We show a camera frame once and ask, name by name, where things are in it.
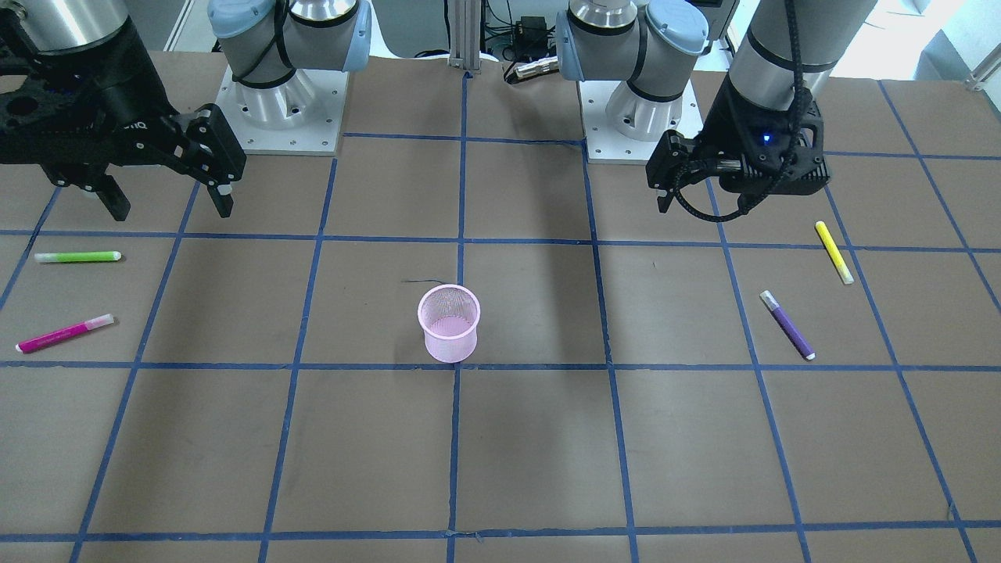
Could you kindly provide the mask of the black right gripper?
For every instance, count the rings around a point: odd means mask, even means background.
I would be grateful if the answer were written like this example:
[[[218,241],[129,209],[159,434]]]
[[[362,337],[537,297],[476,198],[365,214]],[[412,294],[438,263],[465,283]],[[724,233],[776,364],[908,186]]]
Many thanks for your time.
[[[175,109],[129,16],[3,16],[3,163],[38,164],[55,185],[95,195],[115,221],[130,202],[109,165],[164,165],[206,186],[229,218],[246,169],[215,104]]]

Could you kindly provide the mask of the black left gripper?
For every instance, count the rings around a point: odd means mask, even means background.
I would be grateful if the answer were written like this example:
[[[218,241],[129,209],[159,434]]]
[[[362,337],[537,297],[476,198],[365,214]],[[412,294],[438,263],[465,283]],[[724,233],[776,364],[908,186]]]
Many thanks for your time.
[[[798,136],[791,176],[772,189],[772,195],[814,195],[830,181],[823,157],[823,118],[812,92],[805,92],[802,131],[810,131],[813,143]],[[719,186],[737,195],[761,195],[779,178],[791,140],[791,112],[755,106],[733,86],[729,77],[712,101],[703,131],[686,138],[676,129],[662,133],[646,163],[648,187],[657,192],[660,213],[678,202],[689,214],[694,207],[680,196],[688,185],[719,176]],[[710,163],[710,170],[691,165]]]

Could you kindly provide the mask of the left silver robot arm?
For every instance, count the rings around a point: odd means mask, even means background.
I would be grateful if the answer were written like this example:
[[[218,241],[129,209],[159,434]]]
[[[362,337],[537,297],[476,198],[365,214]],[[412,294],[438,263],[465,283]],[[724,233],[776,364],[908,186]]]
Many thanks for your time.
[[[607,115],[654,142],[646,163],[658,210],[678,203],[708,222],[750,213],[772,195],[814,195],[831,175],[816,94],[875,4],[762,1],[705,115],[686,138],[671,124],[710,39],[687,1],[572,1],[555,18],[563,78],[616,83]]]

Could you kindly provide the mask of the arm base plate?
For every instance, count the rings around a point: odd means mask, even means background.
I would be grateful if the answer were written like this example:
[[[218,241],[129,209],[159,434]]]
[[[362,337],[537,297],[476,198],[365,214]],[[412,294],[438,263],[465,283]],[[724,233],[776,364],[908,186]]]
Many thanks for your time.
[[[216,106],[248,156],[335,156],[351,74],[298,69],[268,89],[232,80],[226,68]]]
[[[694,138],[703,128],[691,82],[669,102],[642,99],[623,81],[580,82],[579,98],[591,163],[643,165],[665,131]]]

